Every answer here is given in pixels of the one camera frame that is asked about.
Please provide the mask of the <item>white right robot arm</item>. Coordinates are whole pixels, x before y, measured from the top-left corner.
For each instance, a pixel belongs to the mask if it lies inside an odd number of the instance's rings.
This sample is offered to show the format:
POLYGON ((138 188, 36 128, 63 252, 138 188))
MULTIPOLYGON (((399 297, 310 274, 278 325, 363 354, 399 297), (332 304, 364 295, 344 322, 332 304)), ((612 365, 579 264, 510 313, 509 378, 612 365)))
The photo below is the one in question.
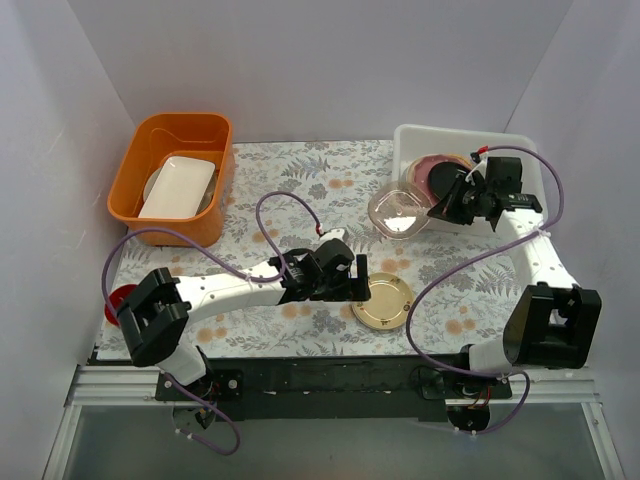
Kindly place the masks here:
POLYGON ((488 386, 488 374, 516 367, 582 368, 602 300, 563 266, 541 203, 522 190, 520 159, 490 157, 483 171, 444 162, 432 168, 428 185, 438 200, 429 217, 456 225, 488 221, 507 246, 522 286, 501 338, 468 347, 469 362, 452 373, 454 389, 475 397, 488 386))

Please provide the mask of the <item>black gold-rimmed bowl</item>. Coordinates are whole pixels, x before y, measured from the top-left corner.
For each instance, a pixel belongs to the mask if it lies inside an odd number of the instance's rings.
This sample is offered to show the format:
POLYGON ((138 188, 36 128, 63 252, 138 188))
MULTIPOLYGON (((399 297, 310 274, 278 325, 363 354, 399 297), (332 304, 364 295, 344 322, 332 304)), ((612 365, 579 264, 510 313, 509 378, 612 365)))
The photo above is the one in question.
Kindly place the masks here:
POLYGON ((435 164, 427 175, 427 190, 433 204, 441 201, 453 187, 459 174, 466 176, 471 171, 465 165, 445 161, 435 164))

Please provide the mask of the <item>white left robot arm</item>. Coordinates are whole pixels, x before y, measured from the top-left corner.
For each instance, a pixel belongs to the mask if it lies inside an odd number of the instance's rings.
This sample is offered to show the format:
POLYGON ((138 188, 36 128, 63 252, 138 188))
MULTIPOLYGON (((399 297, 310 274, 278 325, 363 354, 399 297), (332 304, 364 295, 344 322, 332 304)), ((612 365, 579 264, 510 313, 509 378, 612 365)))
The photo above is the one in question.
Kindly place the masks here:
POLYGON ((238 276, 174 277, 155 269, 124 297, 116 318, 134 366, 159 367, 188 398, 200 400, 211 392, 213 377, 205 355, 183 339, 188 326, 253 307, 370 298, 367 256, 330 238, 315 250, 290 250, 238 276))

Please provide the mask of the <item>cream gold-rimmed small plate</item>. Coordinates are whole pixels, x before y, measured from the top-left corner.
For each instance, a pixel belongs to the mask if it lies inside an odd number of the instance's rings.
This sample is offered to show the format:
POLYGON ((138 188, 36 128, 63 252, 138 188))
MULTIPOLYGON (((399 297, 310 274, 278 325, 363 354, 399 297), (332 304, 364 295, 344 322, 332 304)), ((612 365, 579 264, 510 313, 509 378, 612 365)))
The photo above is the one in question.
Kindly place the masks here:
POLYGON ((365 326, 390 331, 405 325, 414 303, 410 286, 394 274, 378 272, 369 277, 371 298, 351 304, 355 317, 365 326))

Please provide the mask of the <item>dark pink scalloped plate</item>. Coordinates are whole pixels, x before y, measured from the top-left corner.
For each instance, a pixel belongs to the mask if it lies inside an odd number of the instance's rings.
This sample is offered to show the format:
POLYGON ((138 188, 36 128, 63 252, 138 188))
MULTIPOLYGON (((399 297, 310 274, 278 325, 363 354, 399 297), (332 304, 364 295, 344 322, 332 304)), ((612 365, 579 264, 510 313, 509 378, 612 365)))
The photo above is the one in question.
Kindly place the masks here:
POLYGON ((430 199, 431 196, 427 190, 427 175, 431 168, 440 162, 453 161, 467 166, 471 169, 472 164, 469 160, 452 154, 432 154, 426 155, 414 160, 410 166, 406 169, 405 178, 406 181, 416 186, 419 190, 425 193, 430 199))

